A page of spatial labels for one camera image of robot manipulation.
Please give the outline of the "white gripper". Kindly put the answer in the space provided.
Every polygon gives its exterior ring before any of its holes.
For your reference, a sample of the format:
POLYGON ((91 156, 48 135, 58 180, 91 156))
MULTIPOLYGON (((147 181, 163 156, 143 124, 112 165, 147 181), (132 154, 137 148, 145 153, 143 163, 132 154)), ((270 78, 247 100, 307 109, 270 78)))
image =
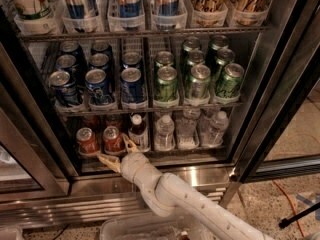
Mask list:
POLYGON ((101 163, 114 172, 120 173, 129 182, 134 183, 141 191, 153 191, 162 176, 162 173, 153 166, 143 153, 138 153, 136 144, 125 134, 122 138, 128 154, 120 165, 120 159, 116 156, 98 154, 101 163))

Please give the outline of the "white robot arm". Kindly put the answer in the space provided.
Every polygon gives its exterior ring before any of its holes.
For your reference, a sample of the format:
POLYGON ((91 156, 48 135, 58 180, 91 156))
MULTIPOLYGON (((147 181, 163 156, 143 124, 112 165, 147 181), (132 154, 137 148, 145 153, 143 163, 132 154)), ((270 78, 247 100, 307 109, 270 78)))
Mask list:
POLYGON ((102 153, 97 157, 135 184, 145 203, 158 216, 168 217, 179 206, 220 240, 275 240, 212 202, 177 175, 159 171, 126 134, 123 140, 127 154, 122 159, 102 153))

